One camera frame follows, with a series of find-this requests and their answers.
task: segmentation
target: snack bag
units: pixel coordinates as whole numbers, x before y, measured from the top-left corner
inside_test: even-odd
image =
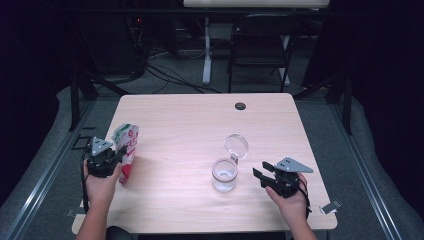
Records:
[[[134,161],[135,148],[137,146],[139,127],[131,124],[122,124],[115,129],[112,140],[116,146],[116,150],[122,146],[127,146],[127,154],[122,157],[122,174],[119,182],[124,184],[130,177],[131,165]]]

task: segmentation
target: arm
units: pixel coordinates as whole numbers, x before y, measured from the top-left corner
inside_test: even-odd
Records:
[[[306,184],[305,177],[299,173],[299,178]],[[266,187],[269,197],[277,204],[281,216],[287,222],[294,239],[315,240],[317,239],[311,227],[306,221],[306,199],[300,191],[294,196],[283,198],[272,188]]]
[[[121,168],[121,163],[118,163],[112,176],[107,178],[97,178],[88,175],[86,185],[90,209],[85,216],[76,239],[104,240],[106,238],[107,214],[115,194],[115,184],[121,174]],[[87,172],[87,160],[85,160],[85,176],[87,176]]]

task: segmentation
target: robotic hand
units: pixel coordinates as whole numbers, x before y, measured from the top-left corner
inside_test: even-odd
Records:
[[[291,197],[295,195],[297,191],[300,191],[306,198],[306,218],[308,218],[309,212],[311,212],[308,190],[305,189],[304,191],[299,187],[301,180],[299,179],[299,175],[297,173],[312,173],[313,170],[288,157],[284,158],[274,166],[270,163],[262,162],[262,167],[270,172],[274,172],[275,179],[264,176],[262,172],[253,168],[253,175],[260,180],[261,187],[265,188],[269,186],[283,198]]]
[[[91,154],[87,161],[88,173],[100,178],[106,178],[113,174],[116,164],[122,162],[122,157],[127,153],[127,146],[123,146],[115,154],[110,148],[112,143],[93,138]]]

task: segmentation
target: dark background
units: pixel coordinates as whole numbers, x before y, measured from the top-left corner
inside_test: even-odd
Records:
[[[117,38],[109,39],[111,60],[101,64],[92,55],[94,48],[79,39],[88,37],[89,29],[73,29],[64,18],[45,11],[58,6],[57,2],[21,0],[1,4],[3,204],[51,128],[59,104],[55,95],[69,86],[76,66],[82,64],[93,72],[105,71],[112,66],[107,64],[113,63],[114,52],[122,53],[124,48],[133,60],[120,61],[121,66],[115,70],[131,74],[138,69],[138,54],[129,46],[131,38],[120,34],[124,34],[120,26],[126,26],[125,22],[116,23],[115,30],[104,24],[109,26],[108,31],[116,31]],[[423,3],[334,0],[330,5],[330,11],[352,10],[370,11],[374,18],[365,22],[326,22],[304,85],[316,84],[334,74],[354,57],[354,96],[364,106],[379,160],[402,196],[423,218]],[[358,42],[363,51],[356,51]]]

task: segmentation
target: table top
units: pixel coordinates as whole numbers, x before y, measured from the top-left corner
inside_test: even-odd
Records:
[[[242,102],[246,109],[237,110]],[[272,177],[262,162],[291,157],[312,168],[305,173],[312,229],[333,229],[334,213],[291,95],[170,94],[121,98],[106,140],[121,124],[140,127],[131,176],[117,183],[108,225],[132,233],[222,233],[288,230],[252,168]],[[240,134],[249,144],[240,159],[235,188],[220,193],[212,185],[212,165],[230,154],[224,140]],[[78,232],[85,215],[72,226]]]
[[[184,0],[185,7],[326,8],[329,0]]]

